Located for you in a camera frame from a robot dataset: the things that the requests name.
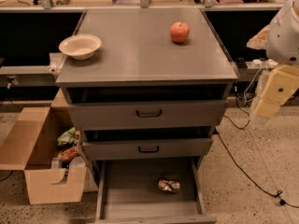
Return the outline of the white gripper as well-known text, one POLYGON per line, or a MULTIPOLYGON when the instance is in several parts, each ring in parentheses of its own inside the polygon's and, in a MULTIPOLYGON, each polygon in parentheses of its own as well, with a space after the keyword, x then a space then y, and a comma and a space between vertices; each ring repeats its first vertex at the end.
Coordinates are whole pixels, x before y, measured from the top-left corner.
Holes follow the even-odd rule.
POLYGON ((299 67, 282 65, 269 74, 261 99, 256 97, 252 103, 252 116, 270 119, 299 89, 299 67))

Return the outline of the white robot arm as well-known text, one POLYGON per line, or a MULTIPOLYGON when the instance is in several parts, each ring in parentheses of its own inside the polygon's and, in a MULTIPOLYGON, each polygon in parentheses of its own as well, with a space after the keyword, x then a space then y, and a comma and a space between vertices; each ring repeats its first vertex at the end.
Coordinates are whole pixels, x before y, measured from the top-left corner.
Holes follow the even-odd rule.
POLYGON ((260 74, 250 107, 250 121, 264 124, 299 89, 299 0, 288 0, 247 47, 264 49, 267 58, 278 64, 260 74))

